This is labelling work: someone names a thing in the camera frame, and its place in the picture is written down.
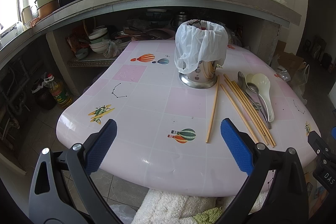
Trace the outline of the steel utensil holder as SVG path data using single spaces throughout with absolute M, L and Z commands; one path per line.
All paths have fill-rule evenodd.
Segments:
M 195 89 L 208 89 L 217 82 L 215 61 L 199 61 L 197 68 L 189 73 L 179 73 L 179 79 L 187 86 Z

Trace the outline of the bamboo chopstick five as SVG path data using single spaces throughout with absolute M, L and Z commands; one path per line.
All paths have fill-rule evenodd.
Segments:
M 240 87 L 238 86 L 238 84 L 235 81 L 231 81 L 231 84 L 235 87 L 235 89 L 237 90 L 237 92 L 242 96 L 243 100 L 245 101 L 245 103 L 250 108 L 251 113 L 254 116 L 254 119 L 257 121 L 260 129 L 262 130 L 263 134 L 267 138 L 267 140 L 270 143 L 270 145 L 272 147 L 275 147 L 276 143 L 274 142 L 274 140 L 272 138 L 272 135 L 270 134 L 270 132 L 269 132 L 267 126 L 264 124 L 263 120 L 260 118 L 258 112 L 255 110 L 254 106 L 250 103 L 249 99 L 245 96 L 245 94 L 243 93 L 243 91 L 240 89 Z

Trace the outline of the stack of bowls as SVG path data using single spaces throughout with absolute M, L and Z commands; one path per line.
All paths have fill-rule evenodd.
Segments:
M 88 35 L 90 48 L 95 53 L 103 53 L 108 48 L 109 34 L 108 28 L 101 26 L 95 28 L 91 34 Z

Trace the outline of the bamboo chopstick three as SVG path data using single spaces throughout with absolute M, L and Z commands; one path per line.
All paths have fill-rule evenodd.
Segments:
M 248 105 L 245 103 L 245 101 L 243 100 L 242 96 L 237 92 L 237 90 L 235 89 L 235 87 L 231 84 L 231 81 L 229 79 L 229 77 L 224 74 L 224 78 L 225 78 L 225 82 L 227 83 L 227 85 L 231 88 L 231 90 L 234 92 L 234 94 L 236 95 L 236 97 L 238 98 L 240 104 L 242 105 L 242 107 L 244 108 L 245 112 L 248 114 L 248 116 L 250 117 L 252 123 L 254 124 L 256 130 L 258 131 L 258 133 L 260 134 L 260 136 L 262 137 L 264 143 L 266 145 L 268 145 L 268 141 L 266 140 L 265 135 L 263 134 L 262 130 L 260 129 L 257 121 L 254 119 L 253 114 L 251 113 L 250 108 L 248 107 Z

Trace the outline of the white plastic bags on floor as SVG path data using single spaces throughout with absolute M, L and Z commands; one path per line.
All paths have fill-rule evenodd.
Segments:
M 308 81 L 309 72 L 310 65 L 306 62 L 303 62 L 296 70 L 295 74 L 291 78 L 291 81 L 289 82 L 290 87 L 293 89 L 297 97 L 304 105 L 307 104 L 307 100 L 303 98 L 303 94 L 305 92 L 305 85 Z

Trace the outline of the white plastic bag liner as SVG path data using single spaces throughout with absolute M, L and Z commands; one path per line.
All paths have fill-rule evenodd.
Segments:
M 183 22 L 175 34 L 175 66 L 184 75 L 195 71 L 200 61 L 222 66 L 227 46 L 228 33 L 222 25 L 197 19 Z

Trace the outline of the cooking oil bottle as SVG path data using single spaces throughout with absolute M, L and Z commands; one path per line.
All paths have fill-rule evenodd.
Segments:
M 66 109 L 72 104 L 73 98 L 66 89 L 62 80 L 55 78 L 53 74 L 49 73 L 44 78 L 44 85 L 56 100 L 56 103 L 60 108 Z

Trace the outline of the cream ceramic soup spoon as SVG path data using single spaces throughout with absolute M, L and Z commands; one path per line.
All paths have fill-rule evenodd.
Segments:
M 268 122 L 272 123 L 274 121 L 274 111 L 270 100 L 270 80 L 266 75 L 257 73 L 253 75 L 252 83 L 258 87 L 259 95 L 264 100 L 266 106 Z

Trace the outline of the bamboo chopstick one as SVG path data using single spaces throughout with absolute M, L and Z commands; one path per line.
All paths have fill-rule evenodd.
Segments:
M 209 143 L 211 132 L 212 132 L 214 116 L 215 116 L 216 107 L 217 107 L 218 89 L 219 89 L 219 84 L 220 84 L 220 79 L 219 78 L 220 78 L 220 75 L 217 75 L 217 82 L 216 82 L 216 85 L 215 85 L 214 102 L 213 102 L 213 107 L 212 107 L 212 111 L 211 111 L 209 127 L 208 127 L 208 131 L 207 131 L 207 135 L 206 135 L 206 143 Z

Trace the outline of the cardboard box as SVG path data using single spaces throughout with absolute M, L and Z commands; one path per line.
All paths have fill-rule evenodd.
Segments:
M 277 67 L 277 64 L 284 67 L 290 76 L 294 76 L 296 71 L 299 69 L 303 63 L 303 58 L 296 56 L 293 53 L 285 52 L 286 42 L 279 40 L 277 42 L 276 49 L 273 54 L 273 59 L 271 64 Z

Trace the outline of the steel spoon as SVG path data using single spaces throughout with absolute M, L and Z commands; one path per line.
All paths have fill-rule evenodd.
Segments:
M 262 103 L 262 101 L 261 101 L 261 97 L 260 97 L 260 94 L 259 94 L 259 89 L 258 89 L 258 87 L 257 87 L 255 84 L 253 84 L 253 83 L 247 83 L 247 86 L 248 86 L 248 88 L 249 88 L 251 91 L 253 91 L 253 92 L 257 95 L 257 98 L 258 98 L 259 103 L 260 103 L 260 105 L 261 105 L 261 109 L 262 109 L 262 113 L 263 113 L 263 116 L 264 116 L 266 125 L 267 125 L 268 129 L 271 129 L 272 126 L 271 126 L 271 123 L 268 121 L 268 118 L 267 118 L 267 116 L 266 116 L 266 115 L 267 115 L 267 113 L 266 113 L 266 109 L 265 109 L 265 107 L 264 107 L 264 105 L 263 105 L 263 103 Z
M 261 111 L 261 105 L 259 103 L 256 103 L 253 100 L 253 98 L 248 94 L 245 77 L 241 71 L 238 71 L 238 83 L 239 83 L 240 89 L 243 91 L 245 96 L 249 99 L 250 103 L 254 106 L 256 111 Z

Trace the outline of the bamboo chopstick four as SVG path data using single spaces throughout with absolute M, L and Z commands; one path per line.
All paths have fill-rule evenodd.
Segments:
M 258 115 L 255 108 L 252 106 L 252 104 L 249 102 L 248 98 L 245 96 L 243 91 L 239 88 L 238 84 L 235 81 L 231 81 L 232 86 L 237 91 L 238 95 L 242 98 L 242 101 L 245 103 L 245 105 L 248 108 L 249 113 L 252 115 L 252 120 L 256 122 L 256 128 L 260 131 L 260 133 L 264 136 L 264 138 L 267 140 L 268 144 L 270 144 L 272 147 L 274 147 L 274 142 L 272 138 L 270 137 L 270 134 L 268 132 L 268 129 L 266 128 L 266 125 L 263 123 L 262 119 Z

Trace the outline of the bamboo chopstick two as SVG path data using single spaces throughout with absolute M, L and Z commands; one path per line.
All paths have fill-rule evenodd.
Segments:
M 235 103 L 235 101 L 233 100 L 233 98 L 231 97 L 231 95 L 229 94 L 229 92 L 227 91 L 227 89 L 224 87 L 223 84 L 220 84 L 221 89 L 224 91 L 224 93 L 226 94 L 226 96 L 228 97 L 228 99 L 230 100 L 232 106 L 235 108 L 236 112 L 238 113 L 238 115 L 240 116 L 240 118 L 242 119 L 243 123 L 245 124 L 246 128 L 248 129 L 250 135 L 252 136 L 252 139 L 255 143 L 258 143 L 259 140 L 256 137 L 256 135 L 254 134 L 254 131 L 252 129 L 252 127 L 249 125 L 249 123 L 247 122 L 247 120 L 245 119 L 244 115 L 242 114 L 242 112 L 240 111 L 240 109 L 238 108 L 237 104 Z

